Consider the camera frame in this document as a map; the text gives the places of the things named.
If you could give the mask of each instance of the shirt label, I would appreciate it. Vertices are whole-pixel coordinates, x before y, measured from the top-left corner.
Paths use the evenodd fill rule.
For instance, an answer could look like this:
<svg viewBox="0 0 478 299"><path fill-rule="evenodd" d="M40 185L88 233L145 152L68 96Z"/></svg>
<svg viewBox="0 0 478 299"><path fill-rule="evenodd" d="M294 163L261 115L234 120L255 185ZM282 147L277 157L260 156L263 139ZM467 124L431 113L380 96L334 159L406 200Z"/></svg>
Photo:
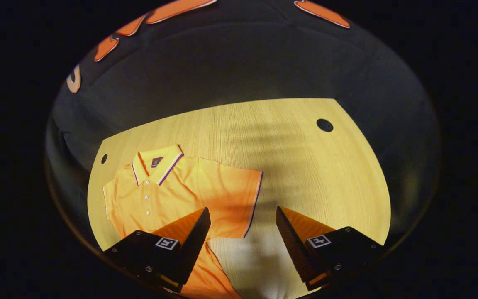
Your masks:
<svg viewBox="0 0 478 299"><path fill-rule="evenodd" d="M151 168L154 168L154 167L158 166L158 164L160 163L161 159L163 159L163 157L159 157L159 158L154 158L154 159L152 159L152 166L151 166Z"/></svg>

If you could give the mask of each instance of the sleeve hem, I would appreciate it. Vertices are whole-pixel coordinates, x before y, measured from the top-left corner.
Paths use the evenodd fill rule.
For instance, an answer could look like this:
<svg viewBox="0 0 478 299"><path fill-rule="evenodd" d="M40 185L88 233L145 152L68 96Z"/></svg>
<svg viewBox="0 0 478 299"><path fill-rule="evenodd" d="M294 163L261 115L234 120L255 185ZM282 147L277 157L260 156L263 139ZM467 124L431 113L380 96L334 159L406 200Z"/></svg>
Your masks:
<svg viewBox="0 0 478 299"><path fill-rule="evenodd" d="M252 212L250 213L250 217L248 219L248 226L243 233L242 238L244 239L252 226L252 220L254 219L254 211L256 210L256 204L258 203L259 191L261 190L261 181L263 180L263 172L260 172L259 180L256 186L256 193L254 197L254 205L252 206Z"/></svg>

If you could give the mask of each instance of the black background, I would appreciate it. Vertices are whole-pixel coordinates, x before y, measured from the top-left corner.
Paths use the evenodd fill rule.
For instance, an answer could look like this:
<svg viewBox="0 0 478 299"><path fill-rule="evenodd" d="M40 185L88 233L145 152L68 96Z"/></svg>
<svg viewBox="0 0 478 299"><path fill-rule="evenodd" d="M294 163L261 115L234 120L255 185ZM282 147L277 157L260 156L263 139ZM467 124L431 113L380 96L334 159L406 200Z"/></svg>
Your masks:
<svg viewBox="0 0 478 299"><path fill-rule="evenodd" d="M432 97L444 142L440 188L425 218L333 297L478 297L478 2L317 2L411 66ZM163 3L0 2L0 293L152 297L72 235L48 193L42 142L57 89L76 62Z"/></svg>

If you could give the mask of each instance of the wooden table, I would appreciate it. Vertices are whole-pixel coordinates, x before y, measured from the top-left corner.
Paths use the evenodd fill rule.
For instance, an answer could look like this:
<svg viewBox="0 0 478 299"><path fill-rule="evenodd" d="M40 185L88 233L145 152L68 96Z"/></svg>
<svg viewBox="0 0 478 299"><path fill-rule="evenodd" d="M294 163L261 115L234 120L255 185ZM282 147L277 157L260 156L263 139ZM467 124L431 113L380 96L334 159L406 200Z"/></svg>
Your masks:
<svg viewBox="0 0 478 299"><path fill-rule="evenodd" d="M333 131L317 126L326 119ZM247 298L308 293L276 227L285 206L338 229L352 226L384 244L390 199L383 172L357 125L333 99L258 100L186 112L103 140L88 186L88 214L99 246L120 240L106 219L102 187L137 151L179 144L184 155L264 172L245 239L208 242L237 292ZM108 158L104 164L101 160Z"/></svg>

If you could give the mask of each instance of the orange polo shirt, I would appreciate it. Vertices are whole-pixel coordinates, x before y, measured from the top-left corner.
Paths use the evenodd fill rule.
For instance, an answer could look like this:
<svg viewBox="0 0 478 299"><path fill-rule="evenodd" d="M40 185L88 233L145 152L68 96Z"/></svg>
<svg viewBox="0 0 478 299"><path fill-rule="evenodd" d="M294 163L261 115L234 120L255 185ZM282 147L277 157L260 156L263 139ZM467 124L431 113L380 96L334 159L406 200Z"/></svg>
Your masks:
<svg viewBox="0 0 478 299"><path fill-rule="evenodd" d="M254 216L263 173L185 157L178 145L136 153L103 188L106 216L121 238L149 233L208 208L211 238L244 238ZM207 242L181 294L191 298L240 298Z"/></svg>

